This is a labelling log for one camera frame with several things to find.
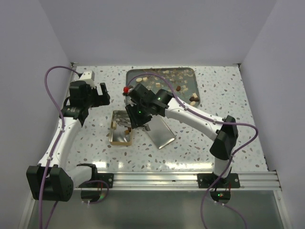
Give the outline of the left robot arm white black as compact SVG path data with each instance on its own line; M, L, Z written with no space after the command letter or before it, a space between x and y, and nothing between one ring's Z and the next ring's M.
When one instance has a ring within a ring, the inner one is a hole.
M105 83L97 86L77 80L69 86L69 97L64 101L55 135L46 153L36 166L28 167L26 177L35 200L67 202L73 189L86 184L94 187L99 175L94 164L80 163L67 171L65 165L74 139L89 115L89 109L110 104Z

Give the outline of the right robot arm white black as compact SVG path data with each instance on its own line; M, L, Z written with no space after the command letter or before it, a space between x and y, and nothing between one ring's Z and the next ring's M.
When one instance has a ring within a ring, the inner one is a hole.
M235 119L225 119L209 115L183 102L173 93L160 89L157 93L148 90L141 83L134 88L124 87L123 95L129 97L131 104L125 107L131 128L144 127L158 115L182 122L212 140L210 153L214 156L212 181L217 187L229 182L231 167L229 160L235 148L238 130Z

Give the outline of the silver metal tongs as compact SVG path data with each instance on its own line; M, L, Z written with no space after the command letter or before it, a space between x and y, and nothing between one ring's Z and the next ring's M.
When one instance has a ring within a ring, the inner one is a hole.
M131 128L131 129L142 129L145 131L151 131L148 124L144 124L144 125L141 125L138 127L132 126L129 117L119 116L119 117L115 118L114 120L120 126L124 126L124 127Z

